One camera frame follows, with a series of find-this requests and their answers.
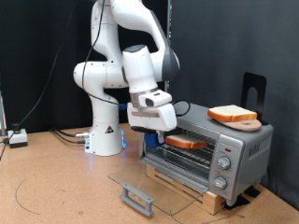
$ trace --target bread slice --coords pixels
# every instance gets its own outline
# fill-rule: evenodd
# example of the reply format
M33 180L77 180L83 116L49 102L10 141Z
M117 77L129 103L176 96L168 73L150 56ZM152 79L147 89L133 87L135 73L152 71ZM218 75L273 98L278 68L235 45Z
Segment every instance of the bread slice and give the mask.
M257 113L244 109L237 105L226 105L210 108L207 111L207 114L213 119L225 122L257 118Z
M174 147L183 147L183 148L207 147L207 142L189 137L185 134L176 134L176 135L167 136L165 142Z

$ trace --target black wall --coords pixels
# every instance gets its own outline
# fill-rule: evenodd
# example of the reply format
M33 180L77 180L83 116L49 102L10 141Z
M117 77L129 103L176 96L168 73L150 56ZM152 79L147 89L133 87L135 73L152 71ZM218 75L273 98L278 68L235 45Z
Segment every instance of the black wall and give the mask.
M72 6L76 0L16 0L0 4L0 75L7 126L20 122L37 102L50 73ZM162 27L167 28L167 0L144 0ZM76 85L73 70L84 62L91 47L90 20L93 2L79 0L67 30L50 85L38 108L22 127L28 133L88 127L93 123L92 104ZM119 29L121 49L146 44L156 50L146 33ZM106 61L93 52L90 61ZM128 88L107 90L120 103L130 99ZM120 112L127 121L126 111Z
M175 100L240 105L245 72L267 79L263 120L274 127L263 184L299 208L299 2L172 0ZM254 109L256 92L249 98Z

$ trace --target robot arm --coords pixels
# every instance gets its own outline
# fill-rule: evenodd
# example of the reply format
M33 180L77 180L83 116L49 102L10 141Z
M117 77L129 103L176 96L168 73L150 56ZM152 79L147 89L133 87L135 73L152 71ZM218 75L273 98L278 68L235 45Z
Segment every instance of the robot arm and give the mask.
M170 131L177 126L174 107L169 104L172 97L159 91L156 82L173 79L178 73L179 64L159 22L141 0L106 0L103 3L103 0L97 0L93 6L92 45L107 57L107 61L78 64L74 79L81 88L84 79L83 89L96 97L90 95L93 126L85 151L109 156L121 151L121 132L119 108L109 103L117 104L118 101L107 95L104 89L125 88L129 84L132 102L128 104L128 118L131 126L158 132ZM121 55L118 24L151 34L158 51L150 54L148 48L143 46L139 51L125 50Z

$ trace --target robot logo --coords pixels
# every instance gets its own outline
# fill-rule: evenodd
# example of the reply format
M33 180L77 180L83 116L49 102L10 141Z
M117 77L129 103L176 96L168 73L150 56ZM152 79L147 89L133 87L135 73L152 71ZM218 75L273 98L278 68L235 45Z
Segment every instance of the robot logo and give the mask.
M106 133L114 133L113 129L111 128L111 126L109 125L109 127L106 130Z

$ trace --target wooden table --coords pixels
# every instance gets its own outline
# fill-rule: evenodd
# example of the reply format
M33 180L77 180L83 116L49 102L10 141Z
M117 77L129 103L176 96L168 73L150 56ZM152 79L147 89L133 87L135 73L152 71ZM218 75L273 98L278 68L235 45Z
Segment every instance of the wooden table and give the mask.
M141 215L120 199L121 186L107 177L139 159L139 134L128 124L121 127L128 147L112 157L86 154L83 145L53 133L31 133L28 147L8 147L0 161L0 223L299 222L297 210L261 185L256 199L247 197L250 204L216 216L193 204L173 217L155 207L153 217ZM68 130L84 131L88 128Z

